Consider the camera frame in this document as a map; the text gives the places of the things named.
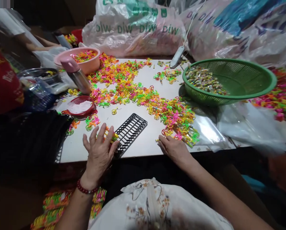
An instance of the beaded bracelet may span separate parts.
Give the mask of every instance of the beaded bracelet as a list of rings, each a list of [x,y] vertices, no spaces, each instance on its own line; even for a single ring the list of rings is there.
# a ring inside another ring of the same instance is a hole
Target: beaded bracelet
[[[94,194],[99,189],[99,187],[96,187],[93,190],[87,190],[87,189],[83,188],[80,184],[80,179],[77,182],[77,188],[80,192],[82,192],[84,194]]]

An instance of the white table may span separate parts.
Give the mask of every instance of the white table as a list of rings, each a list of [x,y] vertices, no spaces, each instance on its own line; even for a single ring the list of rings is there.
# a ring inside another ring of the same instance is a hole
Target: white table
[[[119,59],[120,62],[126,62],[128,60],[134,61],[134,59]],[[164,79],[163,85],[161,85],[160,81],[156,81],[153,77],[156,73],[162,72],[164,67],[160,67],[157,65],[159,60],[152,60],[152,66],[149,68],[148,66],[144,66],[142,69],[138,71],[138,76],[135,77],[134,82],[141,82],[144,87],[149,87],[151,85],[154,86],[154,89],[157,90],[160,94],[160,97],[164,97],[166,99],[173,99],[174,97],[179,95],[179,83],[183,82],[182,75],[178,76],[177,79],[179,82],[174,82],[172,85]],[[100,89],[105,89],[105,84],[97,83],[97,86]],[[108,88],[115,89],[115,85],[110,85]],[[63,111],[67,108],[67,103],[71,101],[73,97],[67,98],[66,102],[58,105],[56,110]],[[118,107],[118,111],[116,115],[112,115],[112,109]],[[130,102],[126,105],[111,105],[108,108],[102,108],[97,106],[98,117],[100,119],[100,126],[103,122],[107,124],[107,126],[114,126],[116,130],[120,125],[123,124],[124,121],[127,120],[128,117],[132,113],[136,113],[143,119],[148,122],[147,127],[141,132],[141,134],[137,137],[137,139],[132,143],[132,145],[128,148],[125,154],[122,157],[141,157],[141,156],[152,156],[152,155],[162,155],[162,151],[155,142],[158,139],[159,134],[161,134],[162,130],[165,126],[160,122],[160,120],[155,120],[154,116],[148,114],[146,107],[137,106],[136,103]],[[86,123],[85,121],[81,121],[78,125],[77,129],[74,129],[74,134],[68,136],[63,144],[60,163],[66,162],[76,162],[76,161],[85,161],[87,160],[88,153],[83,146],[82,136],[86,134],[88,137],[91,134],[91,131],[86,131],[85,129]],[[227,141],[227,149],[235,149],[233,143]],[[190,152],[200,152],[200,151],[209,151],[208,146],[199,146],[196,145],[192,149],[188,146],[188,150]]]

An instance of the red plastic strainer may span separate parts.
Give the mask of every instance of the red plastic strainer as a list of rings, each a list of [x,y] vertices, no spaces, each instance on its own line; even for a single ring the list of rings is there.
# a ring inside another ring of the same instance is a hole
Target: red plastic strainer
[[[87,116],[91,113],[94,112],[94,110],[96,110],[96,105],[94,104],[94,100],[93,98],[91,98],[90,96],[79,96],[79,97],[76,97],[74,98],[73,100],[71,100],[71,102],[75,103],[75,104],[81,104],[82,102],[85,102],[85,101],[90,101],[93,103],[93,105],[86,111],[82,112],[82,113],[71,113],[69,110],[68,113],[72,116]]]

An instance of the green plastic colander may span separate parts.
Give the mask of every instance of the green plastic colander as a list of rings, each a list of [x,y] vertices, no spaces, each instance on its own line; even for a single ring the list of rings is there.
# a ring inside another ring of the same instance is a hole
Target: green plastic colander
[[[189,68],[187,67],[182,74],[185,89],[194,101],[205,105],[226,105],[259,97],[271,91],[277,83],[277,78],[271,71],[252,62],[219,58],[191,64],[194,65],[209,69],[229,93],[229,95],[213,94],[191,85],[185,76]]]

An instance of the hand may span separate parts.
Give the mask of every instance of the hand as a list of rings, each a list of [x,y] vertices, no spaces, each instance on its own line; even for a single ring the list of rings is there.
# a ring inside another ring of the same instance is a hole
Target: hand
[[[171,136],[163,137],[162,135],[159,135],[159,139],[158,143],[161,149],[182,170],[186,170],[188,165],[193,164],[193,161],[197,162],[183,141],[176,140]]]
[[[87,140],[87,136],[85,134],[83,135],[83,145],[88,151],[89,156],[86,170],[82,175],[80,182],[82,187],[88,190],[93,190],[97,187],[98,181],[108,168],[119,143],[119,141],[115,141],[110,148],[114,127],[111,126],[109,133],[104,140],[105,128],[106,123],[103,123],[97,139],[96,134],[99,126],[92,131],[89,141]]]

